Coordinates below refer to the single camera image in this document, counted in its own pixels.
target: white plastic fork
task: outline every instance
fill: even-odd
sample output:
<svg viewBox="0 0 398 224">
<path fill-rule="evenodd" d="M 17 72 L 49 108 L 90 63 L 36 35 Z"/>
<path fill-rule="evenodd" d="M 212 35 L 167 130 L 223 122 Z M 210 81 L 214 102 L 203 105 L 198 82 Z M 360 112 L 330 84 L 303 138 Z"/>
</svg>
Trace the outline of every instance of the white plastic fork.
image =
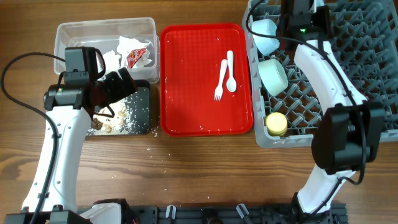
<svg viewBox="0 0 398 224">
<path fill-rule="evenodd" d="M 218 86 L 216 88 L 216 91 L 214 92 L 215 101 L 220 101 L 221 97 L 223 96 L 223 81 L 227 66 L 228 66 L 228 61 L 226 59 L 222 60 L 220 68 L 220 79 L 218 80 Z"/>
</svg>

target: white bowl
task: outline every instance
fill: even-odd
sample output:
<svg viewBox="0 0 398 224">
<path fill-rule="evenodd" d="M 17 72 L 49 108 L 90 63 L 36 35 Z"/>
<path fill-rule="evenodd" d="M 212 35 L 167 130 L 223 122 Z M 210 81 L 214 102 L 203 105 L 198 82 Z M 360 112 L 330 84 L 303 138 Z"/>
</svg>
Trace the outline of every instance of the white bowl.
<svg viewBox="0 0 398 224">
<path fill-rule="evenodd" d="M 285 70 L 276 59 L 259 62 L 259 73 L 262 83 L 272 96 L 277 96 L 287 88 Z"/>
<path fill-rule="evenodd" d="M 251 29 L 258 34 L 276 35 L 276 25 L 274 21 L 270 19 L 263 19 L 253 22 Z M 279 40 L 277 39 L 259 37 L 254 34 L 253 39 L 254 43 L 256 43 L 257 49 L 259 49 L 264 56 L 268 56 L 269 54 L 273 53 L 279 48 L 280 45 Z"/>
</svg>

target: plastic food container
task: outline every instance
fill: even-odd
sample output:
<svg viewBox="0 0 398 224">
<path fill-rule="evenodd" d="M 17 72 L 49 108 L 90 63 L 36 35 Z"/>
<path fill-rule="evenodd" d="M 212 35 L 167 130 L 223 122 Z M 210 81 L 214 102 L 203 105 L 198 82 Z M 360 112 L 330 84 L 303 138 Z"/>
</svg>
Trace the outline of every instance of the plastic food container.
<svg viewBox="0 0 398 224">
<path fill-rule="evenodd" d="M 66 47 L 95 47 L 102 54 L 119 45 L 119 37 L 135 38 L 151 43 L 147 50 L 152 62 L 143 68 L 129 68 L 133 79 L 144 79 L 150 83 L 159 81 L 159 38 L 156 36 L 155 21 L 152 18 L 108 19 L 100 21 L 68 22 L 58 26 L 54 55 L 65 58 Z M 54 60 L 54 72 L 65 71 L 65 63 Z"/>
</svg>

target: dish rack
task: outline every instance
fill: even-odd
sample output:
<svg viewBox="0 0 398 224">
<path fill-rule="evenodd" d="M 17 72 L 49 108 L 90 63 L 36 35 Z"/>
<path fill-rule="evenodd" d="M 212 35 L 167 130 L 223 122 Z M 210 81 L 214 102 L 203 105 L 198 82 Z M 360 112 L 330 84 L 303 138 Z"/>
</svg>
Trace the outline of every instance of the dish rack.
<svg viewBox="0 0 398 224">
<path fill-rule="evenodd" d="M 249 0 L 243 16 L 246 52 L 251 72 L 256 142 L 263 148 L 310 146 L 322 120 L 322 110 L 305 74 L 283 50 L 262 55 L 246 29 L 246 18 L 258 0 Z M 398 141 L 398 17 L 393 0 L 338 0 L 331 10 L 330 39 L 335 57 L 353 85 L 369 100 L 384 104 L 386 120 L 381 142 Z M 253 21 L 272 19 L 279 23 L 280 1 L 266 0 L 254 10 Z M 275 58 L 284 67 L 288 87 L 276 97 L 261 82 L 258 63 Z M 270 136 L 264 118 L 281 112 L 288 119 L 282 137 Z"/>
</svg>

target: yellow lid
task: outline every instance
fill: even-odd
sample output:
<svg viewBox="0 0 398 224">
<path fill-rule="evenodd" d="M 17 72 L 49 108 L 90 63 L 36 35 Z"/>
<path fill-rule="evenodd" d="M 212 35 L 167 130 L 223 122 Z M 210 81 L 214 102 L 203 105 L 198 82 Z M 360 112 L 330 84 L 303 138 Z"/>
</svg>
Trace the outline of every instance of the yellow lid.
<svg viewBox="0 0 398 224">
<path fill-rule="evenodd" d="M 287 118 L 280 112 L 273 112 L 266 117 L 266 126 L 271 136 L 282 136 L 287 131 Z"/>
</svg>

